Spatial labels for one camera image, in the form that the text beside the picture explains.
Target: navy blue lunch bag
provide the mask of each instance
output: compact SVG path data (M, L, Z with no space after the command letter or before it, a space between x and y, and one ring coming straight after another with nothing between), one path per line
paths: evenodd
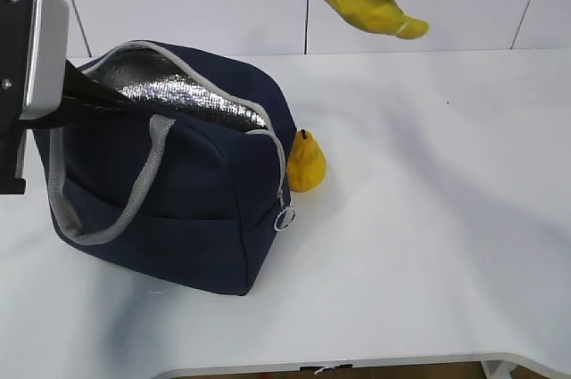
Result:
M277 84L250 64L148 41L81 70L142 112L35 131L58 235L149 276L248 293L294 220L296 127Z

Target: white table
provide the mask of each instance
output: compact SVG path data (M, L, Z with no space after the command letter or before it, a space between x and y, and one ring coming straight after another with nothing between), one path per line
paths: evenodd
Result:
M571 375L571 51L251 57L329 160L243 298L60 242L0 198L0 377L502 359Z

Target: bag handle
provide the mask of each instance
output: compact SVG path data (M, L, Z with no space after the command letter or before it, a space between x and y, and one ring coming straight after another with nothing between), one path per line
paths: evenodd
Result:
M149 122L151 135L151 151L143 169L133 184L133 190L128 198L127 206L115 224L110 227L87 234L71 202L63 194L65 184L65 161L63 156L63 129L52 129L50 135L49 173L47 179L47 194L58 227L62 234L80 245L101 245L117 238L133 221L149 194L159 167L162 163L164 150L170 129L175 120L164 116L154 115Z

